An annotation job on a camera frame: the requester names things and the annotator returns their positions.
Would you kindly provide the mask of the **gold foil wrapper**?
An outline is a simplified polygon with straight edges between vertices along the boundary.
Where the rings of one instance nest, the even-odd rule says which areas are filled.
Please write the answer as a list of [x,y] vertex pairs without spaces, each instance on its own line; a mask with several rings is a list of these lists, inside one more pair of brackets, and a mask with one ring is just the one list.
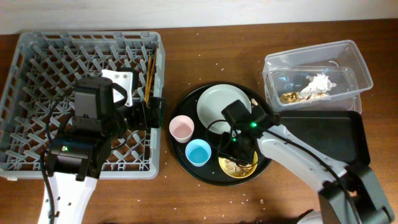
[[280,98],[280,102],[283,104],[289,104],[289,103],[297,103],[301,101],[309,101],[309,100],[315,100],[319,98],[324,98],[329,96],[327,93],[316,93],[316,94],[311,94],[308,96],[302,96],[299,94],[299,92],[290,92],[290,93],[284,93]]

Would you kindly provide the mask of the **white tissue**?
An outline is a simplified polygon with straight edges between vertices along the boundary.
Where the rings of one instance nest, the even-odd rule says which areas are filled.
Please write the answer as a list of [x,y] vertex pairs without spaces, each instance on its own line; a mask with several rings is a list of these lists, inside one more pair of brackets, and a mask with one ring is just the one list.
[[327,75],[318,73],[315,76],[306,76],[310,83],[299,92],[301,98],[314,98],[319,94],[325,94],[332,88],[336,87],[336,83],[332,83]]

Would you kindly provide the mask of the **yellow bowl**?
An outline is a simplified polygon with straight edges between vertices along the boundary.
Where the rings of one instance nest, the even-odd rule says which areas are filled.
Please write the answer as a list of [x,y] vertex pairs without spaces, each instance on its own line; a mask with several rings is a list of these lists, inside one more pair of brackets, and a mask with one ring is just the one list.
[[248,164],[246,166],[239,166],[237,165],[237,163],[222,157],[218,158],[218,162],[221,167],[221,170],[225,174],[235,179],[243,179],[252,175],[256,170],[258,163],[258,156],[257,153],[255,152],[253,163]]

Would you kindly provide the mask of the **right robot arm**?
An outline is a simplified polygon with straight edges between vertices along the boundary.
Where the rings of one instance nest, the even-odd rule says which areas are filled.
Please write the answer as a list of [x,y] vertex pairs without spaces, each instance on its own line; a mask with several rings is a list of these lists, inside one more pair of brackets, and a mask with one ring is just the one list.
[[230,129],[219,154],[252,162],[255,154],[291,171],[318,194],[319,211],[301,223],[392,223],[394,212],[370,168],[361,115],[355,111],[247,109],[234,101],[222,110]]

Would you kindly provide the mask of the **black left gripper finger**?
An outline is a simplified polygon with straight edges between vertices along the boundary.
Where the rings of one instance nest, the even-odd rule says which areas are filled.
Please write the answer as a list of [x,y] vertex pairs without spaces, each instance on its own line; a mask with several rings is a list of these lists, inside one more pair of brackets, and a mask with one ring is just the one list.
[[157,110],[158,112],[165,111],[166,99],[161,97],[150,97],[148,101],[148,108]]
[[161,128],[164,123],[164,114],[158,111],[150,112],[149,126],[150,128]]

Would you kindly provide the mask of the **nut shell food scraps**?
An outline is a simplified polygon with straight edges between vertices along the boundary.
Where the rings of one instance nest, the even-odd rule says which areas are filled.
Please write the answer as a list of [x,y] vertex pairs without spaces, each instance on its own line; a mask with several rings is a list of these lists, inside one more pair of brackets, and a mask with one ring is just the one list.
[[250,167],[239,166],[235,162],[223,159],[225,170],[229,175],[241,177],[251,170]]

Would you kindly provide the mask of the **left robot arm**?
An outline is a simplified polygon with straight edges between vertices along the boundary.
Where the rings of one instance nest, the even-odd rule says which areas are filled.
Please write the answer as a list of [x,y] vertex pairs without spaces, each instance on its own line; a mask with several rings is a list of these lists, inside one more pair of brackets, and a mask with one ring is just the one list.
[[82,78],[72,92],[74,111],[40,155],[45,190],[39,223],[81,223],[113,141],[127,130],[163,124],[165,98],[152,96],[128,108],[128,92],[109,78]]

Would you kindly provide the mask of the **blue cup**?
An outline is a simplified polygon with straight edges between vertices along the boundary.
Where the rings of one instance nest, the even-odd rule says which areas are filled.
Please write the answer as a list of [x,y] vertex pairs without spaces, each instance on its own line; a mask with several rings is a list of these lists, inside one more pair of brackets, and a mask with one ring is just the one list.
[[185,155],[193,166],[202,167],[210,160],[211,147],[202,139],[194,139],[187,144]]

